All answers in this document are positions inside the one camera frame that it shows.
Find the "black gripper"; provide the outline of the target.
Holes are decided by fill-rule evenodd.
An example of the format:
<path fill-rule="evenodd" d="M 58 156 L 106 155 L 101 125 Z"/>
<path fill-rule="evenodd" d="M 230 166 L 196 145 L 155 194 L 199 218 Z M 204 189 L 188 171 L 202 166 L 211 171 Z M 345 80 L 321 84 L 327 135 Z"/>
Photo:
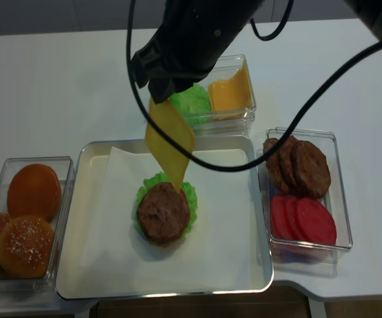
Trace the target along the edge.
<path fill-rule="evenodd" d="M 162 23 L 132 59 L 155 103 L 203 80 L 262 1 L 167 1 Z"/>

